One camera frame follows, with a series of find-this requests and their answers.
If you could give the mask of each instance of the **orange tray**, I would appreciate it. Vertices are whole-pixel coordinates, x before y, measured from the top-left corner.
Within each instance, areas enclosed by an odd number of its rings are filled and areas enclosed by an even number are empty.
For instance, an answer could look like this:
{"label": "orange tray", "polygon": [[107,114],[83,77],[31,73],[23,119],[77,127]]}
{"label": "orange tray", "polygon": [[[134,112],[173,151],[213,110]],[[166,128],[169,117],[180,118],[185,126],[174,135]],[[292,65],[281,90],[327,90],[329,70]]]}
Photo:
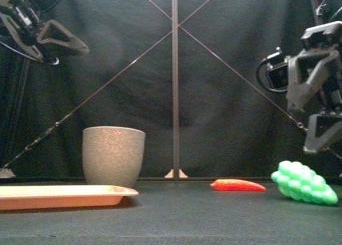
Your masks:
{"label": "orange tray", "polygon": [[114,206],[138,194],[110,185],[0,186],[0,210]]}

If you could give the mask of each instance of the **vertical pole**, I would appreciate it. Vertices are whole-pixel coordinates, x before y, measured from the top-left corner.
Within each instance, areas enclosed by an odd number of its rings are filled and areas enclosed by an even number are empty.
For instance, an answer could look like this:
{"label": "vertical pole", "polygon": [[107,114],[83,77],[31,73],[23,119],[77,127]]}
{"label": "vertical pole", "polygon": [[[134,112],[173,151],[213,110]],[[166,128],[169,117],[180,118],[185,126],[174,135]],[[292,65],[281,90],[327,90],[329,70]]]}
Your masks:
{"label": "vertical pole", "polygon": [[180,179],[180,64],[178,64],[178,0],[173,0],[173,120],[174,178]]}

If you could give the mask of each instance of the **speckled cup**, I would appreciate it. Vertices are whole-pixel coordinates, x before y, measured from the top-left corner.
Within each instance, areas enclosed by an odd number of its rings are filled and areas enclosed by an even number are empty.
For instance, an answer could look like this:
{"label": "speckled cup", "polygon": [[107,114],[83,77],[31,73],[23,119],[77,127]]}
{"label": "speckled cup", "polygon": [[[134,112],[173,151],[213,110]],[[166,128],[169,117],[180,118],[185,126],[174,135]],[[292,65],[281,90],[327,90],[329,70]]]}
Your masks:
{"label": "speckled cup", "polygon": [[134,187],[140,177],[146,133],[99,126],[83,130],[83,171],[89,184]]}

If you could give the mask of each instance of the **black backdrop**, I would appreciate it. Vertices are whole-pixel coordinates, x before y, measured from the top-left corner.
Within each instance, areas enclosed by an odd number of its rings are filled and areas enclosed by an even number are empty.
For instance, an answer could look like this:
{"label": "black backdrop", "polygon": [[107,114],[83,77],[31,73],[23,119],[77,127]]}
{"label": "black backdrop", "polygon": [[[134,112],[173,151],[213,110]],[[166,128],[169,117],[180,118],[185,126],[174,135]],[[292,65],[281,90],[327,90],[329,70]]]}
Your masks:
{"label": "black backdrop", "polygon": [[300,38],[316,24],[311,0],[178,0],[178,5],[177,84],[173,0],[62,0],[43,18],[62,22],[91,52],[61,57],[58,66],[30,64],[23,102],[15,110],[14,91],[26,66],[19,68],[23,60],[2,49],[3,163],[121,74],[13,164],[18,176],[83,177],[82,131],[102,125],[148,133],[142,177],[164,177],[174,162],[200,178],[269,177],[282,160],[298,160],[325,176],[341,173],[341,162],[331,153],[304,154],[305,134],[270,102],[286,109],[285,96],[265,92],[269,100],[257,91],[261,59],[278,46],[292,55],[302,49]]}

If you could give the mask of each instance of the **table surface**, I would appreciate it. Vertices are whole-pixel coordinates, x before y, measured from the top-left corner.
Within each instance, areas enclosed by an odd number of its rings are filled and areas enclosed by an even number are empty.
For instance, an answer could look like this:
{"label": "table surface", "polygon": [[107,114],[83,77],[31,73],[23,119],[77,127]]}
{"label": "table surface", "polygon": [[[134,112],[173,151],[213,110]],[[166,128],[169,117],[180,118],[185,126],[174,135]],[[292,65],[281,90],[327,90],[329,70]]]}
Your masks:
{"label": "table surface", "polygon": [[[115,207],[2,212],[0,241],[11,245],[342,244],[341,202],[335,206],[298,202],[272,182],[260,182],[266,192],[220,192],[210,183],[140,181],[140,195],[125,197]],[[341,200],[342,186],[332,187]]]}

